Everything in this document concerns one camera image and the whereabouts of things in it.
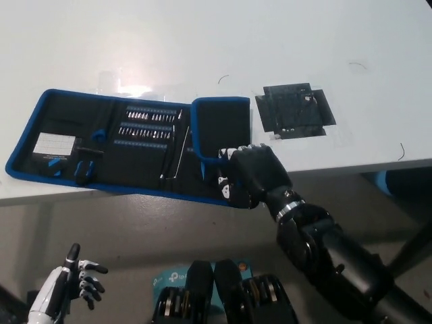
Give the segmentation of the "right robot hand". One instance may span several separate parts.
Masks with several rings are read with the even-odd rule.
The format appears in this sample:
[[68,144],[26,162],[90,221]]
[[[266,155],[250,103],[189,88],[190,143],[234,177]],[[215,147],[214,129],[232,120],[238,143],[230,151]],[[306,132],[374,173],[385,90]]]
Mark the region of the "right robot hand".
[[260,145],[219,150],[218,187],[229,206],[253,209],[266,204],[272,218],[304,204],[271,147]]

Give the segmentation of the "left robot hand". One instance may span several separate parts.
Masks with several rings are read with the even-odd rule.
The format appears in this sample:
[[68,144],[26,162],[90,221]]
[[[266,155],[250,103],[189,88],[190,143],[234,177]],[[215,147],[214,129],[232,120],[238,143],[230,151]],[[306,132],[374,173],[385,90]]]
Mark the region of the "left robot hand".
[[63,323],[76,299],[84,300],[91,311],[101,301],[105,288],[94,274],[104,275],[109,270],[94,261],[81,259],[79,254],[80,245],[72,244],[63,264],[50,272],[30,307],[29,324]]

